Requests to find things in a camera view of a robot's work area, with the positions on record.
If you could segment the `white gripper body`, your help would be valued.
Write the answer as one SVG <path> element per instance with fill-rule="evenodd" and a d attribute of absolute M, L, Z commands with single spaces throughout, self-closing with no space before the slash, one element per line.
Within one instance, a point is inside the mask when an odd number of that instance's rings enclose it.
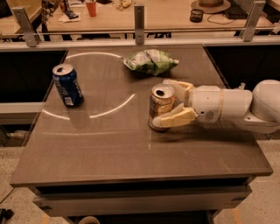
<path fill-rule="evenodd" d="M 189 92 L 188 106 L 198 114 L 200 123 L 215 123 L 221 115 L 222 90 L 216 86 L 200 86 Z"/>

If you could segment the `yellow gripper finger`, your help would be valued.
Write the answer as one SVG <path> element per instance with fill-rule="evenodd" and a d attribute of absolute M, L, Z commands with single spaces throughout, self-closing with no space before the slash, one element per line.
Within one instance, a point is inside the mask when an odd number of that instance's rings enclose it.
<path fill-rule="evenodd" d="M 179 127 L 189 124 L 198 117 L 199 115 L 194 108 L 186 108 L 183 103 L 180 103 L 172 111 L 153 118 L 151 124 L 161 129 Z"/>
<path fill-rule="evenodd" d="M 175 96 L 182 102 L 189 97 L 189 92 L 194 88 L 194 85 L 189 82 L 183 82 L 178 80 L 163 80 L 163 83 L 171 86 L 175 91 Z"/>

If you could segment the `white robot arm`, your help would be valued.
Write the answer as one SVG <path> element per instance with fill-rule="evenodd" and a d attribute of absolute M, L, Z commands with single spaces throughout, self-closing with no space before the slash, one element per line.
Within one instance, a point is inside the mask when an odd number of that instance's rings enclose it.
<path fill-rule="evenodd" d="M 279 92 L 278 80 L 263 80 L 253 90 L 244 84 L 228 89 L 164 80 L 151 90 L 150 126 L 164 131 L 193 121 L 228 121 L 242 130 L 272 133 L 280 128 Z"/>

